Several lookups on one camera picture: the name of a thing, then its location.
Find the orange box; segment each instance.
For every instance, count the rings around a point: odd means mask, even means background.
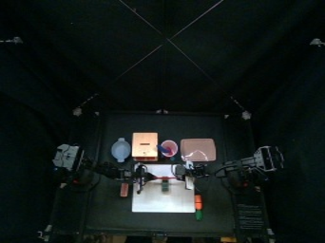
[[[136,161],[158,161],[158,133],[134,133],[133,157]]]

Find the wire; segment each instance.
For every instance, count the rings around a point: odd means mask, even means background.
[[[217,171],[215,172],[215,176],[217,177],[217,174],[225,170],[227,168],[231,168],[231,167],[237,167],[235,164],[232,165],[227,165],[227,166],[223,166],[221,168],[217,169]]]

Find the green object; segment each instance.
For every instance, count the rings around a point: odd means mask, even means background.
[[[203,220],[203,218],[204,218],[204,213],[203,213],[201,210],[197,210],[197,211],[196,211],[196,218],[197,218],[199,221]]]

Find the white paper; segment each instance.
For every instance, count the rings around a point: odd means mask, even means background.
[[[148,172],[157,177],[174,177],[170,164],[146,164]],[[149,181],[141,194],[134,186],[133,212],[195,213],[195,190],[186,189],[181,180],[169,180],[169,191],[162,191],[162,180]]]

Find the red object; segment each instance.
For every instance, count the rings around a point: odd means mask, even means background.
[[[126,197],[129,195],[129,183],[122,183],[121,184],[121,193],[120,195],[122,197]]]
[[[196,210],[203,210],[204,203],[201,195],[196,195]]]

